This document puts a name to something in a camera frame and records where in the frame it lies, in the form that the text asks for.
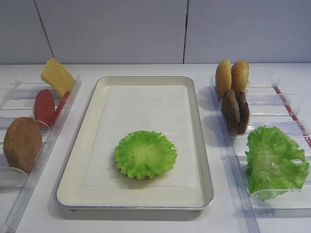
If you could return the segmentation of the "green lettuce leaf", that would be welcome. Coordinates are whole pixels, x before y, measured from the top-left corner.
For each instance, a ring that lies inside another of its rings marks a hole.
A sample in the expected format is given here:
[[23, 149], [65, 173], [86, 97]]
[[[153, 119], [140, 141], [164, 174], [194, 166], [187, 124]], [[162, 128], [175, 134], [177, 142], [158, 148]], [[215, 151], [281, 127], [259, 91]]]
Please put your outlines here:
[[278, 127], [260, 126], [247, 141], [248, 190], [261, 200], [274, 199], [289, 189], [302, 189], [310, 164], [305, 150]]
[[118, 170], [163, 173], [176, 162], [177, 150], [162, 133], [136, 131], [121, 139], [114, 151]]

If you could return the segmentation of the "brown meat patty left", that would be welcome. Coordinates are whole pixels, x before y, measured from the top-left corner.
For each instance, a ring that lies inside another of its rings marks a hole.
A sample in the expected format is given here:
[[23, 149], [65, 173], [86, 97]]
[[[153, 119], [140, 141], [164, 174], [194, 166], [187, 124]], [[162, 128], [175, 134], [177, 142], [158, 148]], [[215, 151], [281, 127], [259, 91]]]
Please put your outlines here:
[[233, 90], [229, 89], [224, 92], [221, 106], [229, 134], [237, 134], [240, 122], [240, 111]]

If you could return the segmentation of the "brown meat patty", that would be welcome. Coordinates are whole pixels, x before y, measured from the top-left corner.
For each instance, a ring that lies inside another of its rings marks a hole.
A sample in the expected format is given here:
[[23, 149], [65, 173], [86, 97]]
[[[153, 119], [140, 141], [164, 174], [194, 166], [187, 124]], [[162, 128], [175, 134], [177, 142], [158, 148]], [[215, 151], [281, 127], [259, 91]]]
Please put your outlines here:
[[237, 134], [240, 122], [240, 111], [233, 90], [229, 89], [224, 92], [221, 106], [229, 134]]
[[248, 103], [245, 97], [245, 92], [242, 90], [237, 90], [235, 92], [236, 99], [239, 106], [239, 112], [240, 112], [240, 121], [238, 124], [238, 135], [242, 135], [246, 132], [248, 121], [249, 121], [249, 108]]

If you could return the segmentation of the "brown meat patty right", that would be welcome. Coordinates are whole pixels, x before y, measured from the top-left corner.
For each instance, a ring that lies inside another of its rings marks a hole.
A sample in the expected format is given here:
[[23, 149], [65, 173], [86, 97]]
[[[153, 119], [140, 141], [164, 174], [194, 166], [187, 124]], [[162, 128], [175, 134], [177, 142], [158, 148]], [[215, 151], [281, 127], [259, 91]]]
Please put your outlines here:
[[248, 121], [249, 121], [249, 108], [248, 103], [245, 97], [245, 92], [242, 90], [237, 90], [235, 92], [236, 99], [239, 106], [239, 112], [240, 112], [240, 121], [238, 124], [238, 135], [242, 135], [246, 132]]

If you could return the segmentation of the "red tomato slice right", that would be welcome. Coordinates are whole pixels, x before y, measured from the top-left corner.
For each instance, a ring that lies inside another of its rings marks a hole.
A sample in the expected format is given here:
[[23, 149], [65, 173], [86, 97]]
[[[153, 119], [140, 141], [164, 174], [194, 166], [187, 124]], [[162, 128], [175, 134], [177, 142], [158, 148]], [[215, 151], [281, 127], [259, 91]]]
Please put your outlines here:
[[68, 98], [70, 96], [70, 91], [66, 91], [65, 94], [63, 95], [60, 103], [58, 104], [53, 116], [51, 117], [51, 120], [50, 120], [50, 126], [53, 126], [60, 114], [60, 112], [62, 111], [62, 108], [64, 107], [64, 105], [66, 104]]

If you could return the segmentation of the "red tomato slice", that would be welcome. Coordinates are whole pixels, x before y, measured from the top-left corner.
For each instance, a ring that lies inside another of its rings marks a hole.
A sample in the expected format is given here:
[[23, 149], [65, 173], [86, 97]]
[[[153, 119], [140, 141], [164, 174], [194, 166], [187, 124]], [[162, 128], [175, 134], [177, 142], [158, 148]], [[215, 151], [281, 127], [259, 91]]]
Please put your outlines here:
[[53, 126], [60, 114], [60, 112], [62, 111], [62, 108], [64, 107], [64, 105], [66, 104], [68, 98], [70, 96], [70, 91], [66, 91], [65, 94], [63, 95], [60, 103], [58, 104], [53, 116], [51, 117], [51, 120], [50, 120], [50, 126]]
[[34, 116], [42, 128], [50, 126], [50, 120], [55, 112], [55, 103], [52, 92], [49, 89], [41, 90], [34, 104]]

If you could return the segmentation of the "yellow cheese slice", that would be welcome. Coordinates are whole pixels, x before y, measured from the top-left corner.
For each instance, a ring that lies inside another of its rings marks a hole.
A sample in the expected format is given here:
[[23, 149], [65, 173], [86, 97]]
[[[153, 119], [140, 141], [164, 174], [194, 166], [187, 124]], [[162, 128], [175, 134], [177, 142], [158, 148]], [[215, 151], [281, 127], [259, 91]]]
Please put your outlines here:
[[56, 89], [60, 98], [67, 91], [70, 91], [75, 83], [73, 76], [55, 58], [46, 62], [45, 68], [40, 76], [45, 82]]

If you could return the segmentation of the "green lettuce leaf in rack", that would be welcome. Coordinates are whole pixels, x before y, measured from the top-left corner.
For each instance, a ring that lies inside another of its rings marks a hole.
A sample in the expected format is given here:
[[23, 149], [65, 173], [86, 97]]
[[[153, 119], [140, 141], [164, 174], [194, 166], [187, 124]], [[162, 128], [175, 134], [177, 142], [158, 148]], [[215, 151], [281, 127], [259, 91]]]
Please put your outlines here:
[[248, 190], [261, 200], [274, 199], [289, 189], [302, 189], [310, 164], [305, 150], [278, 127], [260, 126], [247, 141]]

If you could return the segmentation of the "white parchment paper sheet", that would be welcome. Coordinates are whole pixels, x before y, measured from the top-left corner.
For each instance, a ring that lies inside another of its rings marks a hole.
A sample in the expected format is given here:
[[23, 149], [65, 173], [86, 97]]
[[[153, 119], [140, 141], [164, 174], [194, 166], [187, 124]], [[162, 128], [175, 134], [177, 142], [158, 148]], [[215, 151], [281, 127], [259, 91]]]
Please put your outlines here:
[[[129, 133], [154, 131], [167, 136], [177, 150], [174, 167], [149, 180], [130, 179], [116, 169], [114, 150]], [[197, 185], [192, 121], [183, 86], [113, 86], [110, 88], [84, 185], [194, 187]]]

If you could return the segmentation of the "toasted bun bottom on tray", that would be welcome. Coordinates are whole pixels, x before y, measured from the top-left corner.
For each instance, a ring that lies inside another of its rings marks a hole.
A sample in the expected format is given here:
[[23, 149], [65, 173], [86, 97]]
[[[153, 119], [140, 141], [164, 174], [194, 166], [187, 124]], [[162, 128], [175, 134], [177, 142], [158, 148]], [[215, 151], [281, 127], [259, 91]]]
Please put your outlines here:
[[126, 176], [129, 179], [136, 179], [136, 180], [149, 180], [153, 179], [156, 176], [160, 175], [160, 173], [154, 173], [154, 172], [145, 172], [145, 171], [125, 171], [120, 169], [120, 173]]

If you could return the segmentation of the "sesame bun top left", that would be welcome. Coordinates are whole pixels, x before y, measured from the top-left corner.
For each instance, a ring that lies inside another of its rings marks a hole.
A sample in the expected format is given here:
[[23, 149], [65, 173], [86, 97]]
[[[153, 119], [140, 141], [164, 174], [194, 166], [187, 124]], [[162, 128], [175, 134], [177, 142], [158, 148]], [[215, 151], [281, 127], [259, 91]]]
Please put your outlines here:
[[223, 98], [225, 91], [231, 89], [231, 62], [230, 60], [221, 61], [216, 69], [215, 84], [220, 98]]

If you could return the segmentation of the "sesame bun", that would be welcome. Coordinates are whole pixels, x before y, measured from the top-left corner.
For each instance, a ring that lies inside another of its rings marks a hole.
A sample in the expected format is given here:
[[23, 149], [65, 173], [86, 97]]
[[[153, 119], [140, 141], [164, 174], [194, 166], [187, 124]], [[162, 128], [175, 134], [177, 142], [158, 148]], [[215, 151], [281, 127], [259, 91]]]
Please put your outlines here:
[[230, 60], [221, 61], [216, 69], [215, 84], [220, 98], [223, 98], [225, 91], [231, 89], [231, 62]]
[[249, 65], [246, 61], [238, 61], [231, 68], [232, 84], [234, 91], [246, 89], [249, 78]]

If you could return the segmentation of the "sesame bun top right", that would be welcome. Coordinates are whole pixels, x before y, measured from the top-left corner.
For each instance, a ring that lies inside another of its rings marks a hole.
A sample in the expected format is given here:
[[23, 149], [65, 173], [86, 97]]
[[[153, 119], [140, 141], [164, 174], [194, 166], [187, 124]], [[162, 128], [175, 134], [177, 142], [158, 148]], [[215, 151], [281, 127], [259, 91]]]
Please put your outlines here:
[[238, 61], [231, 68], [232, 84], [234, 91], [246, 89], [249, 78], [249, 65], [246, 61]]

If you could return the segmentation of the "clear acrylic rack right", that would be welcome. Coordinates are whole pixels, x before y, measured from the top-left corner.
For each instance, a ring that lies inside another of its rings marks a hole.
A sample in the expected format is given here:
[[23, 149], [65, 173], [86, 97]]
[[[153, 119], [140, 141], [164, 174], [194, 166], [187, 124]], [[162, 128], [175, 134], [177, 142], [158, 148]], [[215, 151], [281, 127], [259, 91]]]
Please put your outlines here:
[[226, 175], [234, 205], [244, 233], [298, 233], [311, 230], [311, 178], [307, 176], [301, 189], [262, 189], [250, 192], [247, 172], [248, 135], [259, 127], [277, 127], [296, 141], [311, 161], [311, 131], [297, 116], [300, 107], [298, 94], [285, 94], [279, 80], [250, 83], [245, 97], [250, 110], [246, 131], [230, 135], [221, 110], [215, 78], [210, 79], [210, 91], [215, 106], [223, 144]]

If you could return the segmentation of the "clear acrylic rack left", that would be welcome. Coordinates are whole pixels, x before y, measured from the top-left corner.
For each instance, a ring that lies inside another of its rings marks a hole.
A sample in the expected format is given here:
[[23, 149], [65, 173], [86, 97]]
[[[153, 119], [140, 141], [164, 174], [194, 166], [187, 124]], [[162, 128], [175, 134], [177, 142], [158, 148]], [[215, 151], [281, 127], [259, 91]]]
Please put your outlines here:
[[81, 87], [63, 97], [47, 83], [0, 91], [0, 231], [14, 233]]

